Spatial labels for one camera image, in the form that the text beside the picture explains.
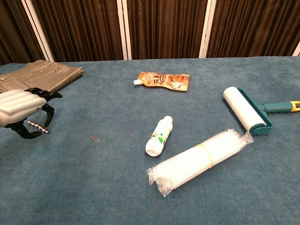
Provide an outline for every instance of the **bottle label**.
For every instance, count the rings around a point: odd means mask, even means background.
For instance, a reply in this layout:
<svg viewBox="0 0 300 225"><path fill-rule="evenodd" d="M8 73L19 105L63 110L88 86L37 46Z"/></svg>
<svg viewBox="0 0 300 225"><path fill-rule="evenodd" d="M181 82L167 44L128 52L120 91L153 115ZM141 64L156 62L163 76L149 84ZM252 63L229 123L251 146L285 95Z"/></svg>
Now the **bottle label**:
<svg viewBox="0 0 300 225"><path fill-rule="evenodd" d="M167 141L167 138L168 138L170 132L171 132L170 127L157 126L155 128L151 138L156 138L159 140L160 143L165 145L165 142Z"/></svg>

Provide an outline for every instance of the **white cylindrical items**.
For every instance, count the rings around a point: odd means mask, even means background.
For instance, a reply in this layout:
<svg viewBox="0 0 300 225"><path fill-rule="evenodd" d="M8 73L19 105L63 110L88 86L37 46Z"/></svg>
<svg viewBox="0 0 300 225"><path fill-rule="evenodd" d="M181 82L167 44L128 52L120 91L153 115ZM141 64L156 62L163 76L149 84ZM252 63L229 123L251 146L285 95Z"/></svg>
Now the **white cylindrical items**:
<svg viewBox="0 0 300 225"><path fill-rule="evenodd" d="M223 92L223 96L248 132L250 131L251 127L255 125L263 124L266 126L266 123L263 121L263 119L237 88L227 88Z"/></svg>
<svg viewBox="0 0 300 225"><path fill-rule="evenodd" d="M165 116L162 120L160 120L151 136L146 144L146 153L150 156L158 156L162 152L165 142L172 131L172 117Z"/></svg>
<svg viewBox="0 0 300 225"><path fill-rule="evenodd" d="M253 138L249 133L241 137L234 129L228 129L149 168L149 184L155 181L161 194L166 196L173 189L239 152L251 142Z"/></svg>

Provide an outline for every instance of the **paper clip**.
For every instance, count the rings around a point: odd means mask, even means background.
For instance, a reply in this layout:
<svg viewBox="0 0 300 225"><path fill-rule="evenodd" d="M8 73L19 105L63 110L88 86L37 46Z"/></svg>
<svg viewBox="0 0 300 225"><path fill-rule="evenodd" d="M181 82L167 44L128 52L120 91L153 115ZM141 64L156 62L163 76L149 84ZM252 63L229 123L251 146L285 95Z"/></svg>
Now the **paper clip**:
<svg viewBox="0 0 300 225"><path fill-rule="evenodd" d="M95 136L90 137L93 141L95 142L100 142L100 140L98 138L96 138Z"/></svg>

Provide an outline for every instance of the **dark brown curtain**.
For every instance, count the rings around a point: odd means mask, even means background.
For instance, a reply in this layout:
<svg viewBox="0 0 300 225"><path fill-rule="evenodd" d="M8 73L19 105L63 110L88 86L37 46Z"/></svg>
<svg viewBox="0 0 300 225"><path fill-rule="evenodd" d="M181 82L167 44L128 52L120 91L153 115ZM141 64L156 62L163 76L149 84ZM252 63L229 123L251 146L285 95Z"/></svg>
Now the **dark brown curtain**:
<svg viewBox="0 0 300 225"><path fill-rule="evenodd" d="M133 59L198 58L207 0L127 0Z"/></svg>
<svg viewBox="0 0 300 225"><path fill-rule="evenodd" d="M299 41L299 0L217 0L207 57L288 56Z"/></svg>
<svg viewBox="0 0 300 225"><path fill-rule="evenodd" d="M45 59L20 0L0 0L0 66Z"/></svg>
<svg viewBox="0 0 300 225"><path fill-rule="evenodd" d="M122 60L117 1L32 0L55 61Z"/></svg>

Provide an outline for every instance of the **folded cloth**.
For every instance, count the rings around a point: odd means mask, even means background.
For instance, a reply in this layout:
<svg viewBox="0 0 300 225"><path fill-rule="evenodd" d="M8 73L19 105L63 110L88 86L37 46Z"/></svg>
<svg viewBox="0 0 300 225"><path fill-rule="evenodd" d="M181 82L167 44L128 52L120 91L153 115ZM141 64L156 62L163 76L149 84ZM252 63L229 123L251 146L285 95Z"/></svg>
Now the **folded cloth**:
<svg viewBox="0 0 300 225"><path fill-rule="evenodd" d="M83 72L81 67L37 60L17 71L0 74L0 92L35 87L55 92L81 76Z"/></svg>

